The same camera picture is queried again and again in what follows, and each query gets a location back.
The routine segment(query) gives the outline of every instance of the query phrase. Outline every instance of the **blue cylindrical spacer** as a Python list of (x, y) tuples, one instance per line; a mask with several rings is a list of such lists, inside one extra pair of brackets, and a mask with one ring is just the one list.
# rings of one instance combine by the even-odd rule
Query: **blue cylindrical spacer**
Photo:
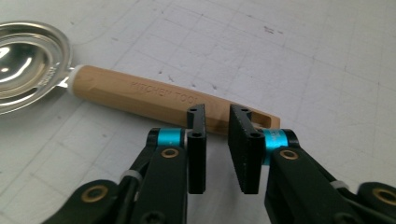
[(181, 129), (160, 129), (158, 133), (158, 147), (183, 147)]
[(262, 129), (265, 137), (265, 160), (263, 165), (269, 165), (272, 152), (279, 147), (288, 147), (289, 141), (282, 129)]

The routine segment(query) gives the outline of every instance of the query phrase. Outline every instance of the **metal spoon bowl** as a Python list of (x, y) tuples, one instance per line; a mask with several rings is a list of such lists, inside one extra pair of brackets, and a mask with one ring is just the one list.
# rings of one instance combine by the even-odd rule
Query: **metal spoon bowl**
[(32, 21), (0, 24), (0, 114), (29, 105), (67, 77), (71, 48), (55, 27)]

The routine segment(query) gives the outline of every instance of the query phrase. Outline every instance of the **wooden handle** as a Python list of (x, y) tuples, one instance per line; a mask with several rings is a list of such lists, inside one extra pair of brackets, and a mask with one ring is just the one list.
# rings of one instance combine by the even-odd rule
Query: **wooden handle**
[[(187, 109), (205, 104), (206, 130), (228, 133), (231, 101), (87, 65), (75, 68), (70, 80), (70, 91), (77, 97), (182, 127), (187, 126)], [(263, 128), (279, 128), (279, 118), (250, 109), (252, 122)]]

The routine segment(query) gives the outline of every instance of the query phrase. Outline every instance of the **table surface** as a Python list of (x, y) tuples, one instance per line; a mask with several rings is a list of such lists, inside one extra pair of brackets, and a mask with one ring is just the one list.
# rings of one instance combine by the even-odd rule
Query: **table surface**
[[(394, 0), (2, 0), (0, 21), (64, 32), (90, 64), (216, 95), (281, 117), (356, 192), (396, 186)], [(57, 89), (0, 117), (0, 222), (40, 223), (78, 186), (119, 181), (156, 120)], [(270, 223), (238, 187), (224, 136), (210, 134), (204, 195), (188, 223)]]

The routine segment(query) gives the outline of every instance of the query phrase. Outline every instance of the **screw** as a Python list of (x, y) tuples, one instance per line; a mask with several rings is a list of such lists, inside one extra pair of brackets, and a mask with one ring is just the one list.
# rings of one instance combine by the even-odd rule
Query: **screw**
[(201, 133), (196, 133), (196, 132), (192, 133), (192, 137), (201, 137), (201, 136), (202, 136)]
[(282, 150), (280, 151), (280, 155), (285, 158), (286, 160), (294, 161), (298, 159), (298, 154), (291, 150)]
[(165, 215), (162, 212), (147, 212), (140, 219), (140, 224), (165, 224)]
[(373, 189), (373, 194), (382, 203), (396, 206), (396, 192), (388, 189), (376, 188)]
[(360, 224), (360, 222), (348, 213), (337, 213), (333, 218), (334, 224)]
[(174, 148), (167, 148), (161, 153), (161, 155), (167, 159), (174, 158), (178, 155), (178, 151)]
[(81, 200), (84, 203), (96, 203), (107, 195), (108, 188), (104, 185), (96, 185), (86, 189), (82, 195)]

